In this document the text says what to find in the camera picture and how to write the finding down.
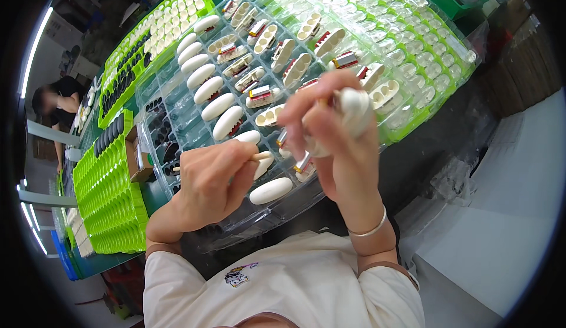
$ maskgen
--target white cloth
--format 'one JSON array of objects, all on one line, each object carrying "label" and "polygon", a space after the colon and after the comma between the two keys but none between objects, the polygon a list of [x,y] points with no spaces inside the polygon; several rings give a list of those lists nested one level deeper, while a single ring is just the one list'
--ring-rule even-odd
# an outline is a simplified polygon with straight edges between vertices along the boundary
[{"label": "white cloth", "polygon": [[421,298],[405,275],[388,267],[356,271],[349,239],[311,231],[252,253],[208,282],[179,255],[154,252],[145,264],[145,326],[234,326],[261,312],[301,328],[425,326]]}]

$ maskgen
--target ceiling light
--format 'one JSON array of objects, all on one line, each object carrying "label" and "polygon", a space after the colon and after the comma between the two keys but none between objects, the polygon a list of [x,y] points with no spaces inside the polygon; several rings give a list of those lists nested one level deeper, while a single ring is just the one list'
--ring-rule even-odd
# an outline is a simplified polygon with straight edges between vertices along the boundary
[{"label": "ceiling light", "polygon": [[41,229],[39,228],[39,224],[37,223],[37,218],[35,217],[35,210],[33,210],[32,204],[29,205],[29,210],[32,212],[33,222],[35,222],[37,230],[41,231]]},{"label": "ceiling light", "polygon": [[39,39],[43,34],[43,29],[45,25],[47,25],[47,21],[49,20],[49,16],[51,16],[51,12],[53,12],[53,7],[49,7],[47,12],[45,13],[45,17],[43,17],[43,21],[41,21],[41,25],[39,26],[39,30],[36,33],[36,37],[33,40],[32,49],[29,52],[28,63],[25,65],[25,72],[24,72],[24,81],[22,82],[22,98],[25,98],[25,91],[28,88],[28,78],[29,78],[29,71],[32,68],[32,61],[33,56],[35,55],[35,51],[37,50],[37,45],[39,44]]},{"label": "ceiling light", "polygon": [[43,242],[41,242],[41,239],[39,238],[39,236],[37,235],[37,232],[35,231],[34,228],[32,228],[33,234],[36,236],[37,239],[37,243],[39,243],[39,246],[41,247],[41,249],[43,249],[43,253],[47,254],[47,250],[45,249],[45,247],[43,246]]},{"label": "ceiling light", "polygon": [[20,203],[20,204],[22,205],[22,211],[24,212],[25,218],[28,220],[29,226],[33,227],[32,219],[29,218],[28,209],[25,207],[25,203]]}]

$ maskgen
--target silver bracelet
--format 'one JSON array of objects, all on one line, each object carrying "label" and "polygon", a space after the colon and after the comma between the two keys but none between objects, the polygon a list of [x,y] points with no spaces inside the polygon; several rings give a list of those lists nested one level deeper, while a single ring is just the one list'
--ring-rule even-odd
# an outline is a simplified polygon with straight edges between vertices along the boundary
[{"label": "silver bracelet", "polygon": [[372,234],[376,233],[379,231],[379,229],[381,228],[381,226],[383,226],[383,224],[385,223],[387,218],[387,210],[385,205],[383,206],[383,218],[381,219],[381,221],[379,222],[379,225],[377,225],[374,229],[370,230],[369,232],[366,233],[355,233],[355,232],[351,232],[350,229],[348,229],[348,233],[350,234],[350,236],[354,236],[354,237],[367,237],[367,236],[371,236]]}]

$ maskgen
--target wooden stick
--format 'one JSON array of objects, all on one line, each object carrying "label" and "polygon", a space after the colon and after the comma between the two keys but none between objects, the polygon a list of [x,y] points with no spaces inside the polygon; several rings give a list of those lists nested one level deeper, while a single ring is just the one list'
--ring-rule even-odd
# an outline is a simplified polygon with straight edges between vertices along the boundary
[{"label": "wooden stick", "polygon": [[[250,161],[259,161],[259,160],[267,159],[269,157],[270,157],[270,155],[268,155],[268,154],[254,154],[254,155],[251,155]],[[179,172],[180,167],[173,167],[173,171]]]}]

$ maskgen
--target green table surface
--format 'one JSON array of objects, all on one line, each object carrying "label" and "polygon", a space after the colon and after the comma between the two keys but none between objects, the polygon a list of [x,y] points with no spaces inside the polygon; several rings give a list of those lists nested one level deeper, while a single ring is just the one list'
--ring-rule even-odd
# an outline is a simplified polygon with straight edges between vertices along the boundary
[{"label": "green table surface", "polygon": [[[222,0],[214,0],[215,4],[220,3]],[[103,67],[98,71],[97,76],[100,77],[103,73]],[[98,127],[98,98],[100,97],[100,91],[96,92],[95,95],[95,108],[93,110],[92,120],[87,125],[87,127],[82,131],[82,137],[79,144],[79,148],[81,151],[86,151],[92,146],[92,143],[96,138],[100,136],[103,132],[101,128]],[[138,114],[139,109],[136,105],[135,96],[130,98],[130,100],[124,105],[124,108],[131,110],[134,112],[134,116]],[[64,184],[65,189],[72,189],[72,177],[67,177],[67,183]],[[158,182],[152,183],[141,183],[140,190],[142,191],[141,195],[144,199],[145,208],[147,209],[147,213],[149,216],[152,215],[157,209],[159,209],[163,204],[167,202],[167,196],[161,190]],[[74,190],[71,192],[66,191],[67,195],[74,196]],[[79,254],[78,247],[73,249],[74,260],[76,266],[80,271],[80,276],[82,278],[87,278],[92,275],[96,275],[102,273],[105,270],[113,268],[117,265],[120,265],[126,261],[131,260],[132,258],[137,257],[140,253],[135,254],[126,254],[126,253],[115,253],[115,254],[95,254],[91,255],[87,258],[81,258]]]}]

